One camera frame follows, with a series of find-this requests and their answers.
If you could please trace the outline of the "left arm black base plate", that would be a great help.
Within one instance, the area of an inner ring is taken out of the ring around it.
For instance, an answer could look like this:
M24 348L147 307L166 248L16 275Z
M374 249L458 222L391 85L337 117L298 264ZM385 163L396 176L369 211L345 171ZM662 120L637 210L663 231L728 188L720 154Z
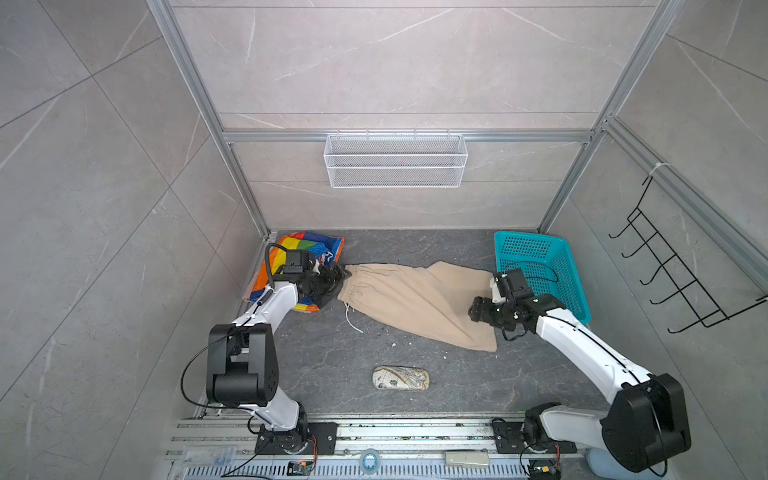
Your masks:
M294 432L271 432L261 428L255 447L259 455L333 455L336 451L339 424L311 422L304 439Z

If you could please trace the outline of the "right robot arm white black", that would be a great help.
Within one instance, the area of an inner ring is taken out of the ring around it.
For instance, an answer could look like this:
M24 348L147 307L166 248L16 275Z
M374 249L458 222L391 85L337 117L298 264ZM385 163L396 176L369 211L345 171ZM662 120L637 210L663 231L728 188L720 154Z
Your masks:
M569 359L602 393L606 411L550 402L525 413L525 448L545 452L570 442L609 453L641 473L692 446L685 392L669 374L655 375L600 339L551 294L537 295L520 269L493 275L491 294L468 310L477 323L502 332L522 327Z

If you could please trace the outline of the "beige shorts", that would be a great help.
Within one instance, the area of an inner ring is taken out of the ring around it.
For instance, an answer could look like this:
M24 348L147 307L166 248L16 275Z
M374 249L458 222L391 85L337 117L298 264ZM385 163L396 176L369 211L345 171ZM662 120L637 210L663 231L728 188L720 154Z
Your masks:
M388 326L474 351L497 350L495 330L468 311L491 296L488 271L436 262L428 267L359 264L346 268L337 299Z

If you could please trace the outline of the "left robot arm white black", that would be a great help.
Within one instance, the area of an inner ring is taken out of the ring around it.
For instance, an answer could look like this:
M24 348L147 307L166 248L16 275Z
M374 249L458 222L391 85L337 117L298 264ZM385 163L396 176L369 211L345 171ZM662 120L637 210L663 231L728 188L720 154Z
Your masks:
M262 295L240 317L214 326L207 346L206 396L226 408L245 410L262 422L258 432L288 454L300 453L310 442L304 407L279 386L274 333L303 299L317 307L340 292L351 273L335 262L324 265L308 250L269 243L264 258L278 249L285 262L272 271L266 265Z

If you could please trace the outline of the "teal plastic basket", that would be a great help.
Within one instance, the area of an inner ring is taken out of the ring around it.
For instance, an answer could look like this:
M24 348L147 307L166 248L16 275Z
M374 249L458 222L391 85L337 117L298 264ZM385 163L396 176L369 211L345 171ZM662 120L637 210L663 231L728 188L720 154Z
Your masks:
M536 295L553 295L579 322L590 323L586 294L566 240L512 231L498 231L493 240L498 273L521 269Z

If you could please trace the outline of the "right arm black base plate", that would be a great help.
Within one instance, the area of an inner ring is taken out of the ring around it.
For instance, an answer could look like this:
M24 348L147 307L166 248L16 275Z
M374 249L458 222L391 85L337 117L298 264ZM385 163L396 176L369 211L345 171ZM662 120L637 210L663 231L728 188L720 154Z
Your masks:
M507 421L493 418L490 421L497 452L500 454L576 454L572 442L551 439L536 421Z

